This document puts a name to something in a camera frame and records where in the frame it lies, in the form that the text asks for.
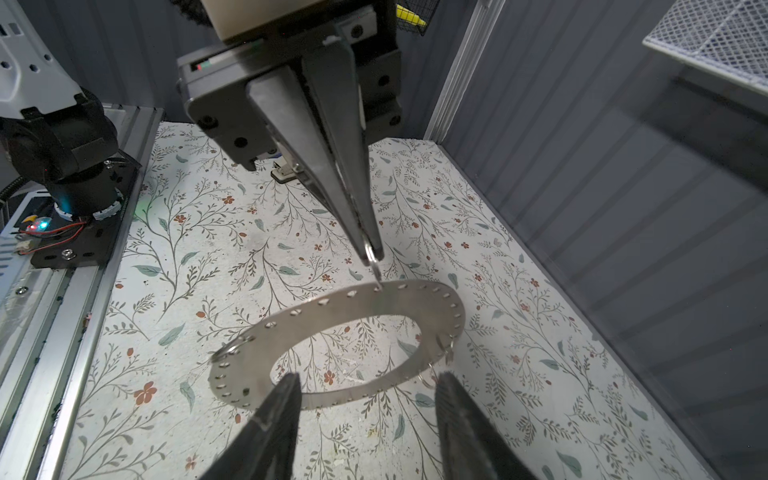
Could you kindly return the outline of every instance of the white mesh basket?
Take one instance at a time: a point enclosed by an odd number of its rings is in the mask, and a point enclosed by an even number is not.
[[[768,95],[768,0],[677,0],[643,44]]]

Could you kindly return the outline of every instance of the floral patterned surface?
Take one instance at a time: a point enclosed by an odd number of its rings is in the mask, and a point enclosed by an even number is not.
[[[371,147],[387,279],[455,287],[471,318],[451,369],[539,477],[707,473],[440,150]],[[250,412],[214,398],[207,359],[242,329],[372,280],[298,182],[227,159],[193,125],[162,124],[62,478],[194,478]],[[361,319],[274,366],[305,391],[356,385],[412,353],[409,319]],[[302,412],[295,478],[442,478],[433,391],[410,381]]]

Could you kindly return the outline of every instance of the striped gray wall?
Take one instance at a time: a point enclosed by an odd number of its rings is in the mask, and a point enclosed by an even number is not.
[[[715,470],[763,479],[768,98],[643,47],[671,3],[507,1],[443,147]]]
[[[175,89],[176,59],[218,42],[168,0],[22,0],[51,53],[102,101],[161,107],[189,121]],[[424,37],[400,31],[402,135],[422,137],[472,16],[474,0],[446,0]]]

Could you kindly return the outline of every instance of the red flower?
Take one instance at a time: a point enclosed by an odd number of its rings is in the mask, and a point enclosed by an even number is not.
[[[149,403],[149,401],[152,400],[152,395],[157,393],[157,389],[152,386],[153,384],[154,382],[147,382],[144,384],[144,388],[142,390],[137,390],[136,392],[134,392],[136,405],[141,405],[142,403]]]

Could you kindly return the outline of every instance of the metal ring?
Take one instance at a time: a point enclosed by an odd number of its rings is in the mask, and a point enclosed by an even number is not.
[[[376,285],[382,288],[382,271],[379,268],[379,261],[376,259],[376,255],[373,253],[373,247],[368,239],[365,239],[366,256],[368,257],[368,264],[373,270],[373,276],[376,278]]]
[[[373,396],[427,369],[435,374],[432,365],[445,355],[443,345],[448,343],[450,335],[458,335],[464,329],[465,311],[458,294],[450,286],[427,280],[384,282],[378,291],[374,286],[374,283],[365,283],[337,290],[272,315],[243,331],[211,358],[213,365],[208,381],[214,395],[228,404],[240,400],[238,405],[247,402],[258,406],[274,388],[273,365],[291,347],[325,329],[375,315],[404,315],[412,319],[422,335],[416,351],[400,366],[363,385],[302,394],[303,409]],[[446,291],[453,294],[450,299],[442,296]],[[456,313],[460,313],[459,318],[454,317]],[[274,327],[264,328],[268,323]],[[234,347],[239,353],[230,355]],[[227,387],[217,389],[222,375],[227,376]]]

